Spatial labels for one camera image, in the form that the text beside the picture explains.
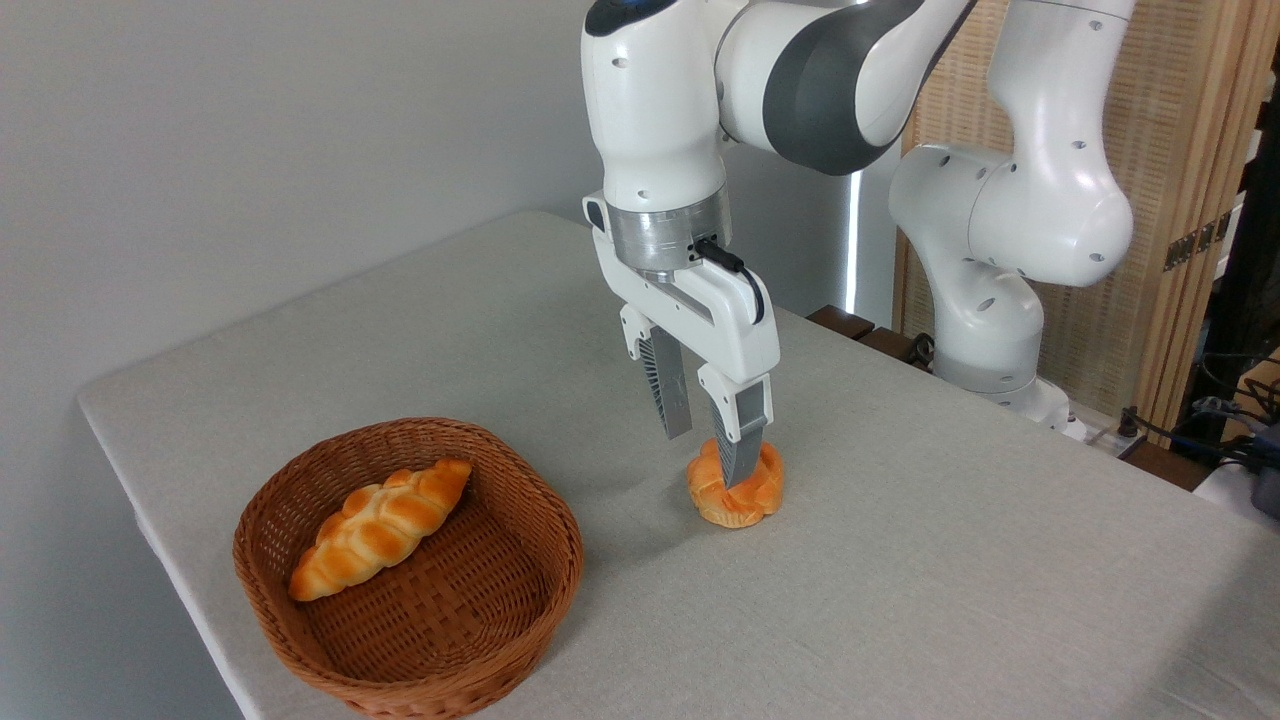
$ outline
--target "brown wicker basket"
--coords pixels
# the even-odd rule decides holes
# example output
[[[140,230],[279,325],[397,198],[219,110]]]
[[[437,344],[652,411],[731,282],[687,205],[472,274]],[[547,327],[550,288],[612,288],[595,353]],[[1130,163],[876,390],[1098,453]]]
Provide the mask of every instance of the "brown wicker basket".
[[[443,456],[474,466],[444,527],[366,583],[289,598],[298,557],[351,491]],[[582,574],[564,502],[488,430],[442,418],[370,425],[293,459],[244,509],[233,556],[284,665],[371,717],[458,717],[497,702],[532,673]]]

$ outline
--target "light strip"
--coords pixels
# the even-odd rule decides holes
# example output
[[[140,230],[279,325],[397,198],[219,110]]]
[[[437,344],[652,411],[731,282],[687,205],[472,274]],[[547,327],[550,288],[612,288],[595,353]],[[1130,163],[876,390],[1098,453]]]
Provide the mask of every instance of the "light strip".
[[[863,190],[863,173],[849,176],[849,258],[845,265],[845,313],[852,313],[858,297],[858,197]]]

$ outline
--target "braided bread roll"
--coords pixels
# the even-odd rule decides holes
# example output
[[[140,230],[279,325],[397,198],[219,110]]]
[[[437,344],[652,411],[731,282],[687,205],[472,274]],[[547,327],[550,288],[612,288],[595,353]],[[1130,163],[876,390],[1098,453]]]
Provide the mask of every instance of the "braided bread roll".
[[[746,528],[773,515],[782,506],[782,456],[769,443],[762,443],[760,459],[751,477],[724,489],[719,450],[714,439],[703,443],[698,457],[685,469],[689,496],[699,515],[722,528]]]
[[[352,492],[298,559],[289,597],[306,602],[334,594],[404,560],[444,524],[470,477],[470,462],[445,457],[426,470],[397,470],[381,484]]]

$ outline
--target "bread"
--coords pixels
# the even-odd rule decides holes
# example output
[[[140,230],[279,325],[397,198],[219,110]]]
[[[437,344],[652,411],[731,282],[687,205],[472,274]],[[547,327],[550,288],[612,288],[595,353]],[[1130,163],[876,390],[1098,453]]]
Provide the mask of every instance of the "bread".
[[[689,495],[698,512],[722,528],[746,528],[773,515],[782,505],[782,456],[769,443],[760,446],[755,470],[733,489],[724,489],[719,450],[714,439],[703,443],[689,468]]]
[[[404,560],[444,524],[470,477],[470,462],[445,457],[426,470],[397,470],[383,484],[352,492],[298,559],[289,597],[330,596]]]

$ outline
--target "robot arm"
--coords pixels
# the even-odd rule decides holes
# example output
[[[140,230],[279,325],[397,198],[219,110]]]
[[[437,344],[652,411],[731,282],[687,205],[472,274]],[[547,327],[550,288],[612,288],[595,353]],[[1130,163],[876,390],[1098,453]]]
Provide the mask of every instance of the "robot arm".
[[[726,249],[721,152],[746,142],[828,174],[901,133],[975,0],[842,9],[746,0],[598,0],[582,79],[604,188],[584,199],[668,437],[690,429],[681,346],[716,420],[724,482],[750,475],[773,420],[777,329],[764,283]]]
[[[1044,314],[1024,278],[1089,286],[1129,246],[1102,106],[1133,5],[1012,0],[987,76],[1012,155],[920,146],[890,190],[933,293],[934,374],[1055,429],[1068,398],[1036,375]]]

